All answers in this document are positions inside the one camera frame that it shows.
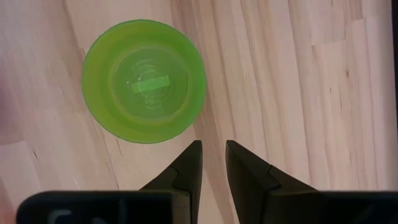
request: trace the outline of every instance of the wooden floor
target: wooden floor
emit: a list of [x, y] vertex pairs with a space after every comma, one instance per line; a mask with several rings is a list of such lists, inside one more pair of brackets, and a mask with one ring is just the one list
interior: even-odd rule
[[[206, 67], [202, 114], [132, 144], [88, 112], [81, 65], [109, 27], [153, 19]], [[200, 223], [238, 223], [224, 144], [235, 139], [319, 189], [398, 189], [390, 0], [0, 0], [0, 222], [53, 189], [139, 189], [194, 139]]]

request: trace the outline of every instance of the green plastic cup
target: green plastic cup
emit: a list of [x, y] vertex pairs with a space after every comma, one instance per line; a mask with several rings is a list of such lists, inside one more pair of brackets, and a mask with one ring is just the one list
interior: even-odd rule
[[200, 113], [206, 92], [203, 62], [195, 46], [166, 24], [120, 23], [91, 46], [81, 87], [94, 118], [131, 142], [171, 139]]

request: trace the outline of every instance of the wood grain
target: wood grain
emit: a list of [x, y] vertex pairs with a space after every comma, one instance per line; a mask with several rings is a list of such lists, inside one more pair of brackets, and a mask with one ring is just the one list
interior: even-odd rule
[[[114, 137], [81, 96], [85, 52], [131, 19], [176, 27], [205, 63], [203, 111], [167, 142]], [[227, 139], [319, 189], [398, 189], [389, 0], [0, 0], [0, 21], [3, 223], [36, 192], [139, 189], [194, 139], [200, 223], [238, 223]]]

